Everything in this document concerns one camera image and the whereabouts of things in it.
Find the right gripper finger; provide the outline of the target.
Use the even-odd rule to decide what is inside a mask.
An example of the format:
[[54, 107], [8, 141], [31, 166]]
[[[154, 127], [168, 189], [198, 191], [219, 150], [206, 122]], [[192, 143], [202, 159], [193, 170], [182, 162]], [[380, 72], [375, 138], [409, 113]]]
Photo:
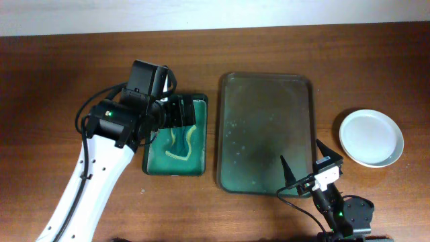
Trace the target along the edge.
[[280, 156], [280, 159], [284, 170], [285, 185], [286, 187], [290, 187], [296, 183], [296, 178], [283, 155]]
[[334, 150], [328, 148], [328, 146], [326, 146], [319, 139], [316, 139], [316, 145], [320, 150], [320, 153], [323, 155], [323, 158], [325, 159], [323, 161], [324, 163], [336, 163], [337, 165], [340, 165], [343, 163], [343, 157], [337, 152], [335, 152]]

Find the white plate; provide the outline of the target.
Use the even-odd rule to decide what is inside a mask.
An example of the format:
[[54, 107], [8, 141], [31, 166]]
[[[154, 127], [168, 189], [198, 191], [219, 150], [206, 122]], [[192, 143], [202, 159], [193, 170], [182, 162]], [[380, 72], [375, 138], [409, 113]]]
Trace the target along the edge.
[[357, 110], [339, 127], [339, 141], [347, 156], [370, 168], [387, 167], [404, 151], [404, 137], [395, 121], [375, 110]]

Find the green yellow sponge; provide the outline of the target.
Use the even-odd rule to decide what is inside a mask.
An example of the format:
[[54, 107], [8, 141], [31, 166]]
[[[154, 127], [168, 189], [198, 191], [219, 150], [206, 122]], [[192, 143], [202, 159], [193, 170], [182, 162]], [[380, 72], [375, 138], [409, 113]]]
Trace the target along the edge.
[[170, 130], [172, 143], [165, 154], [173, 159], [187, 161], [192, 152], [191, 136], [196, 128], [196, 125], [172, 128]]

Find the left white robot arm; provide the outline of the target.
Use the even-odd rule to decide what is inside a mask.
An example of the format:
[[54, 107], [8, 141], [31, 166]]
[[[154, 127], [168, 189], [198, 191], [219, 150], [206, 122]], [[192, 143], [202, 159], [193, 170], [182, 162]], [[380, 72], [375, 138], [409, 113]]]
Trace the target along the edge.
[[141, 60], [127, 82], [106, 88], [107, 96], [75, 128], [82, 146], [73, 174], [39, 241], [90, 241], [110, 194], [137, 150], [160, 130], [196, 123], [191, 97], [174, 93], [177, 80], [166, 65]]

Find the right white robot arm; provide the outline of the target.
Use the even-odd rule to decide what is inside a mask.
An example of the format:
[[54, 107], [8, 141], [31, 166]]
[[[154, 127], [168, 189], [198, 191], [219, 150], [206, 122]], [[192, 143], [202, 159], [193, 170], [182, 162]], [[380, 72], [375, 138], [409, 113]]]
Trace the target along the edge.
[[[374, 212], [374, 203], [356, 195], [342, 195], [335, 182], [341, 177], [343, 157], [316, 140], [322, 159], [312, 164], [312, 173], [297, 180], [284, 157], [280, 157], [284, 170], [285, 186], [276, 192], [276, 196], [292, 208], [306, 214], [320, 227], [316, 236], [318, 241], [365, 241], [371, 233], [370, 223]], [[326, 231], [322, 223], [308, 211], [281, 198], [284, 190], [297, 190], [301, 196], [310, 194], [316, 209], [323, 215], [330, 227]]]

